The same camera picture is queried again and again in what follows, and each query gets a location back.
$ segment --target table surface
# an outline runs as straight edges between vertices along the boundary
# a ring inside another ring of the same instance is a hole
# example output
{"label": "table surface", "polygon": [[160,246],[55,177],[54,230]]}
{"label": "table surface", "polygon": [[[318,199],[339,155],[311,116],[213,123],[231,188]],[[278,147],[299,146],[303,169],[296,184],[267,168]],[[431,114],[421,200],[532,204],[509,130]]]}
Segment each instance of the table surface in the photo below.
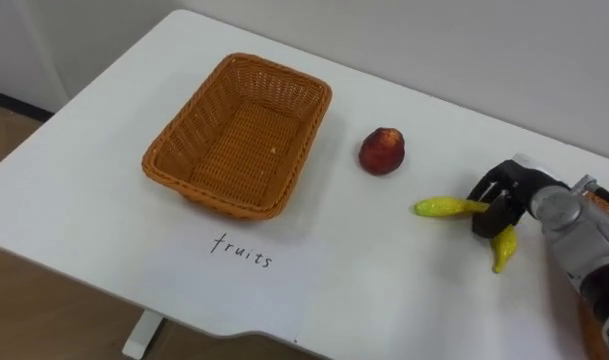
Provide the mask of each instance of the table surface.
{"label": "table surface", "polygon": [[[317,76],[334,94],[285,212],[259,224],[211,215],[139,166],[233,52]],[[385,177],[356,162],[379,126],[406,138],[403,166]],[[533,220],[498,276],[467,220],[408,211],[467,195],[516,152],[609,188],[609,159],[177,11],[0,164],[0,248],[213,335],[260,332],[331,358],[580,359],[576,298]],[[270,253],[271,268],[213,253],[224,233]]]}

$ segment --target brown wicker basket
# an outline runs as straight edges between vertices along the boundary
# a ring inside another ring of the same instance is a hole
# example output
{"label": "brown wicker basket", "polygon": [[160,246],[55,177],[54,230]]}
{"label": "brown wicker basket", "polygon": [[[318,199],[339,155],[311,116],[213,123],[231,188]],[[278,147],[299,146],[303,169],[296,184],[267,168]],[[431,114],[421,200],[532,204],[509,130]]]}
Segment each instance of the brown wicker basket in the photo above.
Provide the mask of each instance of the brown wicker basket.
{"label": "brown wicker basket", "polygon": [[[587,197],[609,213],[609,203],[591,193],[588,193]],[[595,320],[593,312],[584,300],[580,299],[578,303],[580,328],[586,355],[590,360],[609,360],[609,349],[602,339],[602,326]]]}
{"label": "brown wicker basket", "polygon": [[293,192],[331,96],[319,79],[229,55],[153,141],[142,168],[225,215],[272,218]]}

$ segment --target peach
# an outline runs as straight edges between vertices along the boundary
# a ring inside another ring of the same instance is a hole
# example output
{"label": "peach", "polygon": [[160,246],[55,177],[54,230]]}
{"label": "peach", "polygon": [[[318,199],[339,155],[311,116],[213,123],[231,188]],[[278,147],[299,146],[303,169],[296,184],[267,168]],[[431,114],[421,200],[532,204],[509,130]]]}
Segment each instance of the peach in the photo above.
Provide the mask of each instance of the peach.
{"label": "peach", "polygon": [[364,139],[359,160],[372,175],[388,174],[404,161],[404,137],[397,129],[379,128]]}

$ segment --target toy fruit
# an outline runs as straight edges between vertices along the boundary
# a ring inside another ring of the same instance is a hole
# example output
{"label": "toy fruit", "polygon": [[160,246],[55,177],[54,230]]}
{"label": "toy fruit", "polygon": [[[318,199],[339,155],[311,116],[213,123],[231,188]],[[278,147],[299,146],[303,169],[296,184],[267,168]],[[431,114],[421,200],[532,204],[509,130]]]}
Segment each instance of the toy fruit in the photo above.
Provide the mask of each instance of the toy fruit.
{"label": "toy fruit", "polygon": [[512,225],[507,226],[504,231],[491,240],[491,247],[493,248],[495,258],[493,272],[499,274],[517,250],[517,235],[515,234],[515,228]]}
{"label": "toy fruit", "polygon": [[451,196],[432,197],[418,202],[413,207],[417,215],[431,217],[484,212],[487,208],[488,204]]}
{"label": "toy fruit", "polygon": [[379,128],[364,139],[360,165],[372,175],[388,174],[404,161],[404,137],[397,129]]}
{"label": "toy fruit", "polygon": [[[451,196],[436,196],[416,203],[413,210],[417,215],[445,217],[461,214],[484,212],[488,204]],[[517,250],[517,235],[514,226],[508,226],[491,240],[493,249],[493,272],[502,272],[508,260]]]}

